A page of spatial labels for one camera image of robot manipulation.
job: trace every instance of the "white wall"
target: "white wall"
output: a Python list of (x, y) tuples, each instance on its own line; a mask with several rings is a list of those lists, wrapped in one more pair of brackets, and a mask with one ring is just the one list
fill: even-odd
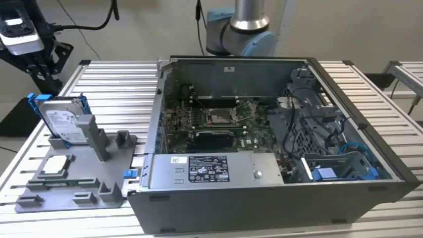
[[(422, 13), (423, 0), (296, 0), (276, 54), (351, 60), (363, 72), (382, 72), (390, 60), (423, 61)], [(407, 112), (411, 100), (395, 101)], [(423, 101), (412, 118), (423, 120)]]
[[(203, 8), (234, 6), (234, 0), (203, 0)], [(79, 25), (97, 26), (105, 19), (109, 0), (61, 0)], [(48, 22), (72, 24), (56, 0), (39, 2)], [(83, 31), (103, 60), (156, 60), (169, 55), (200, 55), (195, 22), (196, 0), (119, 0), (120, 21), (111, 20), (100, 31)], [(284, 0), (266, 0), (271, 30), (279, 29)], [(206, 33), (202, 24), (203, 46)], [(97, 60), (77, 30), (57, 35), (75, 46), (61, 79), (67, 80), (80, 60)], [(0, 62), (0, 102), (19, 101), (37, 91), (31, 78)]]

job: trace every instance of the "blue latch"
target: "blue latch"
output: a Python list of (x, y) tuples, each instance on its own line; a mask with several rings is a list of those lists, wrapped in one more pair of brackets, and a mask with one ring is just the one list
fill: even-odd
[(53, 96), (53, 95), (51, 95), (51, 94), (40, 94), (40, 95), (35, 98), (35, 100), (36, 100), (36, 101), (47, 101), (47, 100), (49, 100), (49, 99), (52, 98), (52, 96)]
[(139, 176), (137, 170), (125, 170), (124, 171), (124, 179), (136, 179)]

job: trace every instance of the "power supply label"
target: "power supply label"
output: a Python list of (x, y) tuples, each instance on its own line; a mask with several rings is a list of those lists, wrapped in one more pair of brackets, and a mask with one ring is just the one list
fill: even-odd
[(226, 156), (190, 156), (190, 182), (230, 182)]

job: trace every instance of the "aluminum table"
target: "aluminum table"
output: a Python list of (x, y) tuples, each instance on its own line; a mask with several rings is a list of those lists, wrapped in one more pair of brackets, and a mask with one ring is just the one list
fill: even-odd
[[(354, 65), (320, 62), (387, 144), (423, 181), (423, 130)], [(60, 93), (89, 99), (99, 127), (137, 136), (132, 167), (143, 164), (152, 99), (157, 83), (155, 61), (92, 61), (80, 65)], [(15, 213), (15, 201), (49, 149), (40, 122), (0, 177), (1, 237), (152, 237), (143, 233), (129, 203), (116, 209)], [(129, 181), (125, 188), (137, 184)], [(423, 237), (423, 185), (399, 202), (378, 205), (354, 223), (262, 231), (184, 235), (187, 238), (379, 238)]]

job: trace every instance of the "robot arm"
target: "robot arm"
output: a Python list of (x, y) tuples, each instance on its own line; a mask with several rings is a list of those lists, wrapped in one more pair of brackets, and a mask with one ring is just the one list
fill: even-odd
[(55, 32), (100, 30), (112, 13), (119, 20), (117, 0), (111, 1), (107, 19), (99, 27), (61, 26), (45, 21), (36, 0), (0, 0), (0, 59), (31, 75), (43, 94), (59, 94), (59, 73), (73, 50), (71, 44), (56, 40)]
[(234, 8), (215, 8), (207, 16), (207, 52), (216, 56), (271, 56), (276, 37), (268, 31), (263, 0), (236, 0)]

